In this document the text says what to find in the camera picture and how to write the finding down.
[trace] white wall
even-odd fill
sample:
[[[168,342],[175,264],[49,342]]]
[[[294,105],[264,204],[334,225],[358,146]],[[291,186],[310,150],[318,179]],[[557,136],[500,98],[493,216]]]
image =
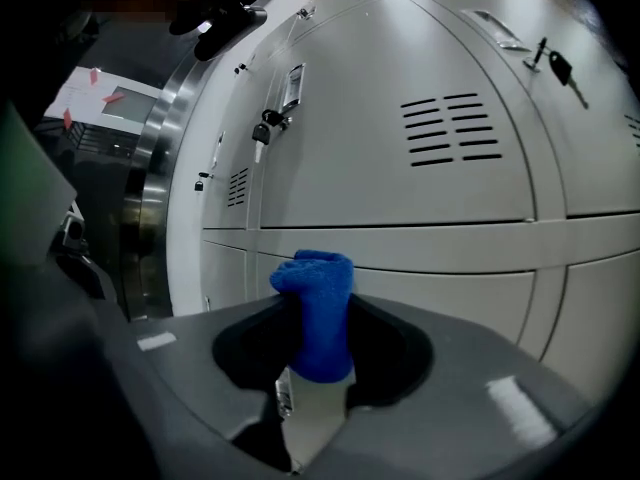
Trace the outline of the white wall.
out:
[[[206,192],[195,192],[193,185],[199,171],[209,170],[220,121],[236,82],[233,69],[247,62],[262,39],[308,2],[271,0],[266,5],[266,23],[225,54],[193,111],[173,175],[167,217],[167,270],[176,316],[205,310],[200,283],[200,234]]]

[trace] blue cloth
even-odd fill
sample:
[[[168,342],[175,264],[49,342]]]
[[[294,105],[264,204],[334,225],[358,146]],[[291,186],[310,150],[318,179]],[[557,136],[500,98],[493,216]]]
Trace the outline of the blue cloth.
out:
[[[270,277],[276,290],[296,294],[302,305],[302,347],[289,366],[312,382],[338,382],[353,367],[347,347],[353,263],[319,251],[298,251],[294,258]]]

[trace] blue towel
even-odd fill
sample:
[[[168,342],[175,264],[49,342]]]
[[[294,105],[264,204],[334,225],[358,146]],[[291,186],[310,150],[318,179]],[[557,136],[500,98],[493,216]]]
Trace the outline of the blue towel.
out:
[[[302,305],[302,347],[289,366],[312,382],[344,379],[353,367],[347,347],[351,260],[342,254],[298,251],[270,281],[280,293],[296,294]]]

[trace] key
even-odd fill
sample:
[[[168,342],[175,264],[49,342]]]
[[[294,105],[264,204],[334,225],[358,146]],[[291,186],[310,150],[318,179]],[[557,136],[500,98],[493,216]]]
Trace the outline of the key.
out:
[[[549,65],[551,66],[551,70],[558,77],[560,83],[562,85],[568,85],[569,87],[571,87],[571,90],[573,90],[575,95],[578,97],[582,106],[585,109],[589,108],[589,103],[587,103],[587,101],[584,99],[582,92],[580,91],[580,89],[578,89],[578,84],[571,76],[573,67],[571,66],[571,64],[569,64],[569,62],[567,62],[567,59],[565,59],[558,52],[551,52],[549,54]]]

